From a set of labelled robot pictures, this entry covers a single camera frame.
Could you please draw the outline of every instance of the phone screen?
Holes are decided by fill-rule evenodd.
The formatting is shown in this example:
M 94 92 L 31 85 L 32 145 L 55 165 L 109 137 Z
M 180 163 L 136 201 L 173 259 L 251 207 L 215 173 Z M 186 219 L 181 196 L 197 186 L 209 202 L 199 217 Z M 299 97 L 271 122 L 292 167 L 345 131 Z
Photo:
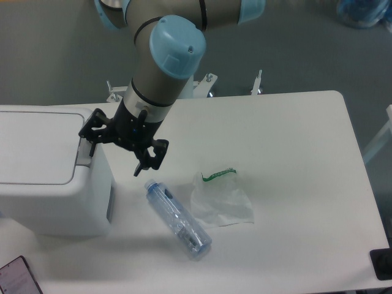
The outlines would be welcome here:
M 42 294 L 23 256 L 0 269 L 2 294 Z

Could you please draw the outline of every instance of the plastic bag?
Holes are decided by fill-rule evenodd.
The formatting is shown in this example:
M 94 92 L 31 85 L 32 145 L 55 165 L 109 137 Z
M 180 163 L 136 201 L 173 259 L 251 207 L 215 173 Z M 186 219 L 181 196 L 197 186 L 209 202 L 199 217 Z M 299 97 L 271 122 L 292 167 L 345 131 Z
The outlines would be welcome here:
M 207 178 L 200 172 L 195 175 L 190 210 L 203 228 L 254 222 L 252 204 L 237 177 L 232 168 Z

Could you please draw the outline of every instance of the light blue joint cap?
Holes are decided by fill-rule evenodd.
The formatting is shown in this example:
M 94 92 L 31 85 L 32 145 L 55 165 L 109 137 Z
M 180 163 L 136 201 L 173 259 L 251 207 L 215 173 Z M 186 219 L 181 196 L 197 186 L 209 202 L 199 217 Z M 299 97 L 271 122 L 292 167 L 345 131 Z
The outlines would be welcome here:
M 116 31 L 119 30 L 119 28 L 117 28 L 110 20 L 109 18 L 106 16 L 104 10 L 102 9 L 101 3 L 99 2 L 99 0 L 94 0 L 94 3 L 96 5 L 96 9 L 98 11 L 99 14 L 99 18 L 101 20 L 101 22 L 104 24 L 104 26 L 111 30 L 111 31 Z
M 255 20 L 264 12 L 266 0 L 242 0 L 238 24 Z
M 124 14 L 124 20 L 125 20 L 126 24 L 128 24 L 127 18 L 126 18 L 126 13 L 127 13 L 127 8 L 128 8 L 129 3 L 130 3 L 130 0 L 122 0 L 122 12 Z
M 151 32 L 149 49 L 159 68 L 183 80 L 195 73 L 206 51 L 203 33 L 177 15 L 162 17 Z

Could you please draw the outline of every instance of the clear plastic bottle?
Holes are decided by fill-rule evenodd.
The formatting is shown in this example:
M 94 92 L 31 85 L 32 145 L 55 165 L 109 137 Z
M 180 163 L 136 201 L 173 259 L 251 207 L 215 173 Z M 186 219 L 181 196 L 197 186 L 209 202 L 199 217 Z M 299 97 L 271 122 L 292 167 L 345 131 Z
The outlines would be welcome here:
M 370 28 L 384 16 L 391 0 L 339 0 L 337 15 L 348 26 Z
M 163 183 L 158 184 L 152 179 L 145 188 L 150 204 L 193 257 L 198 257 L 210 247 L 211 237 Z

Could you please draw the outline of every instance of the green zipper seal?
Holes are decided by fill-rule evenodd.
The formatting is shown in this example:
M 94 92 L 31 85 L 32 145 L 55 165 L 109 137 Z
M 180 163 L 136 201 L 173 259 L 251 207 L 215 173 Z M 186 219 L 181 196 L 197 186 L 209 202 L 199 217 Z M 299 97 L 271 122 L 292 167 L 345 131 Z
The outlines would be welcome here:
M 202 174 L 202 179 L 203 179 L 203 182 L 209 182 L 209 181 L 213 180 L 214 178 L 217 178 L 218 176 L 226 175 L 227 173 L 237 173 L 237 171 L 234 168 L 228 168 L 226 170 L 220 171 L 219 173 L 214 173 L 211 176 L 209 176 L 208 178 L 205 178 Z

